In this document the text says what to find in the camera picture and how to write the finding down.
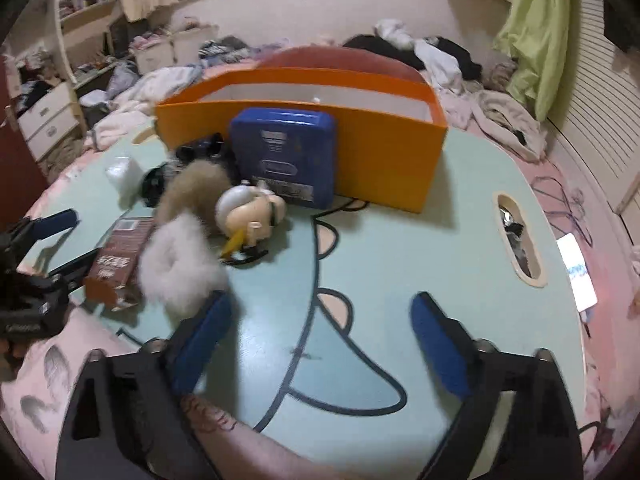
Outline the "orange cardboard box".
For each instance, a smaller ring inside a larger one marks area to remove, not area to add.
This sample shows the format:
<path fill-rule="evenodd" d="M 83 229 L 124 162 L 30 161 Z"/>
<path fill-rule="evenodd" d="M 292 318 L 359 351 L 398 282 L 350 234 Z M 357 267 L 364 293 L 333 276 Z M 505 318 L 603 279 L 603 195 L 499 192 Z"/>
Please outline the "orange cardboard box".
<path fill-rule="evenodd" d="M 423 209 L 448 130 L 425 82 L 325 68 L 232 70 L 156 104 L 156 132 L 170 150 L 215 132 L 226 136 L 249 107 L 331 115 L 337 194 L 415 214 Z"/>

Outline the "red maroon pillow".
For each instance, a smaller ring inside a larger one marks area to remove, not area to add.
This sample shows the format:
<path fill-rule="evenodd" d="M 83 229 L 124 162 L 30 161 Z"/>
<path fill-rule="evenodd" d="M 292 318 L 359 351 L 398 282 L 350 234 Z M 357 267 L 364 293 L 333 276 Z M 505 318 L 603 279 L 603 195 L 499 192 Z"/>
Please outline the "red maroon pillow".
<path fill-rule="evenodd" d="M 346 47 L 303 46 L 270 54 L 257 68 L 324 68 L 390 76 L 424 84 L 425 79 L 409 65 L 367 50 Z"/>

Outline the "white clothes pile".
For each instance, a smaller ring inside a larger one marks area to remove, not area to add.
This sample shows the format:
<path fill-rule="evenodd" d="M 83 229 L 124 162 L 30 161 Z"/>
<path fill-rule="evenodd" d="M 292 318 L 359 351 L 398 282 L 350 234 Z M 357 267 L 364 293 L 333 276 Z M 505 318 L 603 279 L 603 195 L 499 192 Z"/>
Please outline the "white clothes pile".
<path fill-rule="evenodd" d="M 463 93 L 463 77 L 458 61 L 450 54 L 434 47 L 425 39 L 413 38 L 403 22 L 384 18 L 374 26 L 376 36 L 401 51 L 411 51 L 424 65 L 431 85 L 457 96 Z"/>

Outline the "white fluffy blanket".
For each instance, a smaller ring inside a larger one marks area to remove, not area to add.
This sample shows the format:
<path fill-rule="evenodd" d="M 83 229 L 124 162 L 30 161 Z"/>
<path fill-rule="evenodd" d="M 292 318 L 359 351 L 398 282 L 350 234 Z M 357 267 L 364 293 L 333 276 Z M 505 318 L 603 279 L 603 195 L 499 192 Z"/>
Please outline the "white fluffy blanket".
<path fill-rule="evenodd" d="M 201 65 L 176 65 L 153 70 L 113 99 L 98 105 L 106 115 L 89 129 L 84 150 L 105 151 L 120 138 L 152 124 L 155 105 L 200 82 Z"/>

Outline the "white smartphone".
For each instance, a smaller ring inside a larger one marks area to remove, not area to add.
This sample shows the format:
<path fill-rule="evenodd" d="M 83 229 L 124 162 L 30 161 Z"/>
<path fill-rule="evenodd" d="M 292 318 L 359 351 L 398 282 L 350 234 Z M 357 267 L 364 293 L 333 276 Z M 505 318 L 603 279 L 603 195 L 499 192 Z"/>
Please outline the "white smartphone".
<path fill-rule="evenodd" d="M 558 248 L 570 277 L 570 287 L 574 295 L 577 311 L 585 312 L 598 302 L 596 290 L 587 268 L 587 263 L 573 233 L 556 240 Z"/>

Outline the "blue tin box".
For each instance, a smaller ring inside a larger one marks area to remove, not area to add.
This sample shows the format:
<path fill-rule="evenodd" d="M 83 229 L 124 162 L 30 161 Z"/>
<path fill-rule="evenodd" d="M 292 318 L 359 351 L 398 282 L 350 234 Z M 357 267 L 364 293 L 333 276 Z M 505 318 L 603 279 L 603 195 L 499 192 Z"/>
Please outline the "blue tin box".
<path fill-rule="evenodd" d="M 263 180 L 300 206 L 332 204 L 336 125 L 329 114 L 250 107 L 232 119 L 229 136 L 243 179 Z"/>

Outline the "cartoon figure keychain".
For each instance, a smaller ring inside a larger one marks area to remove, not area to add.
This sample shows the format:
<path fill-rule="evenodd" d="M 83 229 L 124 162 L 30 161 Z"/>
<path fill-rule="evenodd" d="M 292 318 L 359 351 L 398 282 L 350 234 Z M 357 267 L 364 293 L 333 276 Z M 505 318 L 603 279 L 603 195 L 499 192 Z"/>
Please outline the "cartoon figure keychain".
<path fill-rule="evenodd" d="M 265 181 L 232 186 L 216 203 L 216 226 L 227 237 L 220 258 L 229 266 L 242 266 L 268 255 L 262 243 L 285 218 L 285 200 Z"/>

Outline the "fluffy beige white scrunchie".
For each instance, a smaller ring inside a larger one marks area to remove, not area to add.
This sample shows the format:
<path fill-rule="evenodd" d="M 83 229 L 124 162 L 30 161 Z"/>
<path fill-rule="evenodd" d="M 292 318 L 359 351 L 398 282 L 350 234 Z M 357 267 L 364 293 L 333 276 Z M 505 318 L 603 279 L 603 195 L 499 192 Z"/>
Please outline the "fluffy beige white scrunchie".
<path fill-rule="evenodd" d="M 230 188 L 223 166 L 197 160 L 160 198 L 156 228 L 139 259 L 138 282 L 144 298 L 161 304 L 172 318 L 190 318 L 212 292 L 228 289 L 212 239 L 221 234 L 216 205 Z"/>

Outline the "white plastic cup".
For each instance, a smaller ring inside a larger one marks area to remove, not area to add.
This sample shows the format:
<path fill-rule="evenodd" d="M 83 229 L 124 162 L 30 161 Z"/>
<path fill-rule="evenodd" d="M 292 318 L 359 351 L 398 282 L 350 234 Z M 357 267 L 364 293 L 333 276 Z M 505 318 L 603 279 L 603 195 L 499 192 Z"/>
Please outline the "white plastic cup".
<path fill-rule="evenodd" d="M 127 208 L 137 200 L 144 172 L 133 157 L 116 157 L 105 169 L 105 175 L 118 194 L 119 206 Z"/>

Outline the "green hanging cloth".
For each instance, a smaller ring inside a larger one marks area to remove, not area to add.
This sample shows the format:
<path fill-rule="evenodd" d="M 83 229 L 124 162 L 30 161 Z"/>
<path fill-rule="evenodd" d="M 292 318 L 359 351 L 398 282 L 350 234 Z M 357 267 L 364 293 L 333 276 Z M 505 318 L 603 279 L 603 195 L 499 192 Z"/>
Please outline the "green hanging cloth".
<path fill-rule="evenodd" d="M 538 122 L 547 118 L 558 93 L 569 30 L 570 0 L 512 0 L 495 39 L 497 50 L 518 62 L 506 92 Z"/>

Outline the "white drawer cabinet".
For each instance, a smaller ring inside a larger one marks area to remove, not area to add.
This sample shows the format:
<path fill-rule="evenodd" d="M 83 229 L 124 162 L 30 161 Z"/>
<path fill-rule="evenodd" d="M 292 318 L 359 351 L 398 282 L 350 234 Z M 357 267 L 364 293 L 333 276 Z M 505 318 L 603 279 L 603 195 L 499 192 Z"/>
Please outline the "white drawer cabinet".
<path fill-rule="evenodd" d="M 36 162 L 66 136 L 87 131 L 76 93 L 68 82 L 61 82 L 50 90 L 21 114 L 17 122 Z"/>

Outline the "brown card box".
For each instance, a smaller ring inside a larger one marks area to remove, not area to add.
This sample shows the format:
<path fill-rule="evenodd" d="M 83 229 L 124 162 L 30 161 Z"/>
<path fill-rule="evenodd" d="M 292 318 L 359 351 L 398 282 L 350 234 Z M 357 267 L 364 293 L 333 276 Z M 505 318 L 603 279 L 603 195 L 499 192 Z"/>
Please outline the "brown card box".
<path fill-rule="evenodd" d="M 88 301 L 112 311 L 133 308 L 141 301 L 138 262 L 153 230 L 151 217 L 115 222 L 84 279 Z"/>

